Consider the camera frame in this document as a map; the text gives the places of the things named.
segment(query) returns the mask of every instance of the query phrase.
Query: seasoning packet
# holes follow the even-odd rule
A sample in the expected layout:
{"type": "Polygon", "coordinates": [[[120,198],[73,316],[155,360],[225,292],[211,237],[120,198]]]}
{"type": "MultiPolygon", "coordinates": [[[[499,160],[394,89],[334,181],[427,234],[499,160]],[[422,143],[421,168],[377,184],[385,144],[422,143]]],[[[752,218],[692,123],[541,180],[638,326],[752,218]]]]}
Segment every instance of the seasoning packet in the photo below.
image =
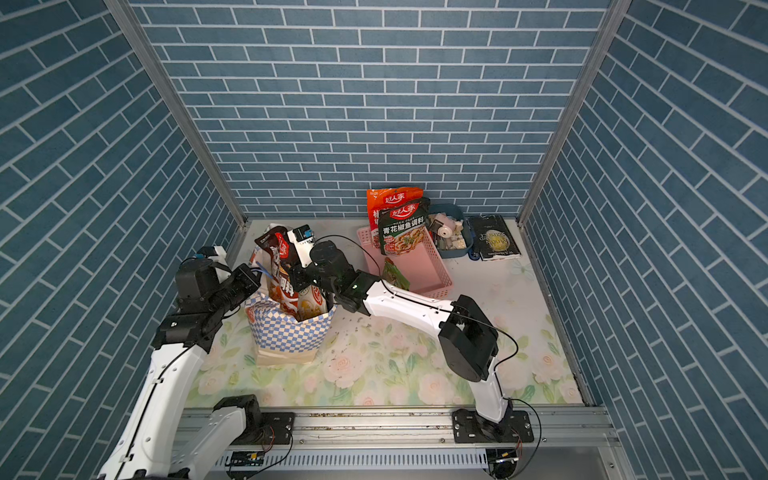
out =
{"type": "Polygon", "coordinates": [[[382,272],[382,279],[390,282],[392,285],[398,288],[402,288],[403,290],[411,289],[411,283],[389,257],[385,257],[384,259],[384,271],[382,272]]]}
{"type": "Polygon", "coordinates": [[[383,255],[403,255],[416,248],[428,234],[429,198],[411,200],[379,214],[379,249],[383,255]]]}
{"type": "Polygon", "coordinates": [[[423,194],[424,190],[418,187],[368,190],[368,222],[371,226],[371,238],[374,247],[379,247],[379,215],[381,211],[399,207],[405,202],[421,198],[423,194]]]}

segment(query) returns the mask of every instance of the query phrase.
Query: pink plastic basket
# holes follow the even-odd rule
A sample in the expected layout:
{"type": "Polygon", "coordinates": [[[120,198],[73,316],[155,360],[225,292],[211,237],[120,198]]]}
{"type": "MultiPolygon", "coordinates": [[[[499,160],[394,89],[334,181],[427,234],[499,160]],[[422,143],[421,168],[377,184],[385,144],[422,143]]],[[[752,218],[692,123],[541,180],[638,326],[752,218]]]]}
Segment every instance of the pink plastic basket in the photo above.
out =
{"type": "MultiPolygon", "coordinates": [[[[380,267],[384,267],[385,256],[373,246],[371,239],[371,227],[363,227],[357,230],[360,245],[376,259],[380,267]]],[[[368,272],[380,275],[379,268],[367,255],[366,263],[368,272]]],[[[403,255],[390,255],[389,259],[397,266],[400,272],[411,283],[411,291],[419,295],[431,298],[446,298],[453,288],[453,279],[445,269],[445,264],[435,247],[435,243],[428,233],[424,241],[415,249],[403,255]]]]}

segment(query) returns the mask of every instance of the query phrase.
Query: blue brick wallpaper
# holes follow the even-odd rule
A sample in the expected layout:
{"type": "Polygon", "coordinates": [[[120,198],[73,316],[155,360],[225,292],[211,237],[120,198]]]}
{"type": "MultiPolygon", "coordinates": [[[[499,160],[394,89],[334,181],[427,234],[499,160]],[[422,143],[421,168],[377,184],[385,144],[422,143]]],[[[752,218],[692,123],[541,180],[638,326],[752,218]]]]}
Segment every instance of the blue brick wallpaper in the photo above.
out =
{"type": "Polygon", "coordinates": [[[768,478],[768,3],[634,0],[528,224],[638,478],[768,478]]]}
{"type": "Polygon", "coordinates": [[[131,4],[250,217],[399,185],[513,217],[608,0],[131,4]]]}
{"type": "Polygon", "coordinates": [[[0,478],[90,478],[177,263],[233,236],[101,0],[0,2],[0,202],[0,478]]]}

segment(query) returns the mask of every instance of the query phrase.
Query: metal mounting plate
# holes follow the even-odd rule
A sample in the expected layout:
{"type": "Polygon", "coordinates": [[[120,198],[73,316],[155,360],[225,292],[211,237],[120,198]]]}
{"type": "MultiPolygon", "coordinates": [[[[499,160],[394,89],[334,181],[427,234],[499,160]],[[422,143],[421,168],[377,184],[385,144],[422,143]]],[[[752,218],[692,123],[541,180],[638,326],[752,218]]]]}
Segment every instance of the metal mounting plate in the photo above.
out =
{"type": "MultiPolygon", "coordinates": [[[[262,439],[263,445],[269,445],[272,442],[272,432],[275,432],[274,445],[288,445],[290,435],[293,433],[293,420],[296,416],[293,412],[262,412],[262,422],[264,422],[264,432],[266,437],[262,439]]],[[[252,445],[252,442],[232,442],[232,445],[252,445]]]]}
{"type": "Polygon", "coordinates": [[[509,419],[511,429],[500,440],[489,439],[480,429],[474,410],[460,409],[453,413],[453,440],[456,443],[516,443],[518,433],[523,443],[533,442],[531,420],[525,410],[513,410],[509,419]]]}

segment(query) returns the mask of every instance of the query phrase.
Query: black cable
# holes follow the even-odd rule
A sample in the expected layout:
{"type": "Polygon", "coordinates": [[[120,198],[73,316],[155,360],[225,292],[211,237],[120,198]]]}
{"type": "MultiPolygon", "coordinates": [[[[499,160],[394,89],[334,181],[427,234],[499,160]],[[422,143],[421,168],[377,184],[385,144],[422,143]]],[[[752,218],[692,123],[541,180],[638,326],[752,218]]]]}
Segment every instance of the black cable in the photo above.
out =
{"type": "MultiPolygon", "coordinates": [[[[373,262],[376,264],[376,267],[379,269],[379,276],[381,276],[381,274],[382,274],[382,268],[381,268],[381,266],[379,265],[379,262],[377,262],[377,261],[376,261],[376,259],[375,259],[375,258],[373,258],[373,255],[371,255],[371,254],[368,252],[368,250],[366,250],[365,248],[363,248],[363,247],[362,247],[362,245],[360,245],[360,244],[359,244],[359,243],[357,243],[355,240],[352,240],[352,239],[351,239],[351,238],[349,238],[349,237],[345,237],[345,236],[343,236],[343,235],[325,235],[324,237],[320,237],[319,239],[315,240],[315,243],[319,242],[319,241],[320,241],[320,240],[322,240],[323,238],[328,238],[328,237],[340,237],[340,238],[344,238],[344,239],[347,239],[348,241],[350,241],[350,242],[354,243],[355,245],[357,245],[357,247],[358,247],[359,249],[361,249],[361,250],[364,252],[364,254],[365,254],[365,255],[367,255],[367,256],[368,256],[368,257],[369,257],[371,260],[373,260],[373,262]]],[[[407,296],[400,296],[400,295],[398,295],[397,293],[395,293],[395,292],[393,292],[393,291],[391,291],[391,290],[389,289],[389,287],[386,285],[386,281],[385,281],[384,279],[382,279],[382,285],[384,286],[384,288],[386,289],[386,291],[388,291],[388,292],[389,292],[391,295],[393,295],[393,296],[396,296],[396,297],[398,297],[398,298],[401,298],[401,299],[403,299],[403,300],[408,300],[409,302],[413,302],[413,303],[415,303],[415,304],[417,304],[417,305],[426,306],[427,308],[432,308],[432,309],[435,309],[435,310],[438,310],[438,311],[440,311],[440,312],[444,312],[444,313],[451,313],[452,315],[460,316],[461,318],[469,319],[469,320],[475,321],[475,322],[477,322],[477,323],[481,323],[482,325],[490,326],[492,329],[494,329],[494,330],[496,330],[496,331],[498,331],[498,332],[501,332],[501,333],[503,333],[504,335],[506,335],[506,336],[507,336],[507,338],[509,338],[509,339],[512,341],[512,343],[514,343],[514,344],[515,344],[515,351],[514,351],[514,352],[513,352],[513,353],[512,353],[510,356],[507,356],[507,357],[505,357],[504,359],[501,359],[500,361],[498,361],[498,362],[497,362],[497,363],[496,363],[496,364],[493,366],[493,375],[496,377],[496,383],[497,383],[497,385],[498,385],[498,393],[499,393],[499,395],[501,395],[502,397],[504,396],[504,393],[502,392],[502,384],[501,384],[501,382],[499,382],[499,381],[498,381],[498,375],[496,374],[496,369],[498,368],[498,366],[499,366],[499,365],[501,365],[502,363],[506,362],[507,360],[509,360],[510,358],[514,357],[515,355],[517,355],[517,354],[518,354],[518,352],[520,351],[520,346],[518,345],[517,341],[515,341],[515,339],[514,339],[514,338],[512,338],[512,335],[510,335],[509,333],[506,333],[504,330],[502,330],[502,329],[500,329],[500,328],[498,328],[498,327],[496,327],[496,326],[493,326],[493,325],[491,325],[491,323],[490,323],[490,322],[488,322],[488,323],[486,323],[486,322],[482,322],[482,321],[480,321],[480,320],[478,320],[478,319],[473,319],[473,318],[471,318],[470,316],[462,315],[461,313],[452,312],[452,311],[450,311],[450,310],[443,310],[443,309],[439,309],[439,308],[437,308],[437,307],[435,307],[435,306],[432,306],[432,305],[427,305],[426,303],[421,303],[421,302],[419,302],[418,300],[414,300],[414,299],[408,298],[407,296]]]]}
{"type": "Polygon", "coordinates": [[[225,315],[225,316],[222,316],[222,317],[221,317],[221,319],[222,319],[222,320],[226,320],[226,319],[230,318],[232,315],[234,315],[235,313],[239,312],[239,311],[240,311],[240,305],[242,305],[242,304],[241,304],[241,303],[238,303],[238,304],[237,304],[237,308],[235,309],[235,311],[233,311],[233,312],[232,312],[232,313],[230,313],[229,315],[225,315]]]}
{"type": "Polygon", "coordinates": [[[290,435],[290,446],[288,447],[288,453],[286,453],[280,460],[278,460],[277,462],[273,463],[272,465],[264,467],[261,470],[259,470],[258,472],[254,473],[253,476],[251,476],[251,478],[255,477],[256,475],[259,475],[264,470],[269,470],[273,466],[279,465],[279,464],[285,462],[285,459],[288,458],[288,455],[290,455],[290,451],[293,449],[293,433],[288,431],[288,435],[290,435]]]}
{"type": "Polygon", "coordinates": [[[531,453],[531,456],[528,457],[528,461],[525,463],[525,465],[523,465],[522,468],[520,468],[519,470],[515,468],[515,472],[508,477],[508,480],[510,478],[514,478],[520,475],[523,472],[523,470],[525,470],[526,467],[528,467],[531,464],[531,462],[533,461],[534,455],[536,455],[536,452],[538,451],[538,446],[541,445],[541,418],[538,416],[538,412],[536,412],[536,409],[533,408],[533,406],[530,403],[526,402],[525,400],[520,400],[520,399],[510,399],[510,400],[513,402],[514,401],[523,402],[525,405],[528,406],[528,408],[533,410],[533,413],[536,414],[536,421],[538,422],[538,441],[536,442],[536,447],[533,449],[533,453],[531,453]]]}
{"type": "MultiPolygon", "coordinates": [[[[166,372],[166,371],[167,371],[167,370],[170,368],[170,366],[171,366],[171,365],[173,365],[173,364],[174,364],[174,362],[175,362],[176,360],[179,360],[179,358],[180,358],[180,357],[181,357],[183,354],[185,354],[185,353],[189,352],[189,351],[190,351],[190,349],[191,349],[193,346],[194,346],[194,345],[192,345],[192,346],[188,346],[186,349],[182,350],[182,351],[181,351],[181,353],[179,353],[178,355],[176,355],[176,356],[174,357],[174,359],[173,359],[173,360],[171,360],[171,361],[170,361],[170,362],[169,362],[169,363],[168,363],[168,364],[165,366],[165,368],[163,368],[163,370],[160,372],[160,375],[158,375],[158,376],[157,376],[157,379],[158,379],[158,380],[161,380],[161,379],[163,379],[163,375],[164,375],[164,374],[165,374],[165,372],[166,372]]],[[[161,382],[156,382],[156,383],[152,384],[152,390],[150,390],[150,392],[149,392],[149,396],[147,397],[147,403],[145,403],[145,404],[144,404],[144,409],[143,409],[143,410],[141,410],[141,415],[139,416],[139,421],[138,421],[138,423],[136,424],[136,429],[134,430],[134,436],[133,436],[133,437],[131,437],[131,443],[129,443],[129,444],[128,444],[128,451],[126,452],[126,455],[130,455],[130,454],[131,454],[131,449],[132,449],[132,448],[135,446],[135,442],[136,442],[136,435],[138,435],[138,434],[139,434],[139,428],[141,427],[141,421],[142,421],[142,420],[144,420],[144,415],[147,413],[147,408],[149,407],[149,404],[150,404],[150,402],[151,402],[151,400],[152,400],[152,395],[154,395],[154,390],[157,388],[157,386],[158,386],[158,385],[160,385],[160,383],[161,383],[161,382]]],[[[117,473],[117,474],[114,476],[114,480],[118,480],[118,478],[120,478],[120,473],[123,471],[123,467],[125,466],[125,464],[126,464],[126,463],[127,463],[127,462],[123,462],[123,463],[121,463],[121,464],[120,464],[120,468],[118,469],[118,473],[117,473]]]]}

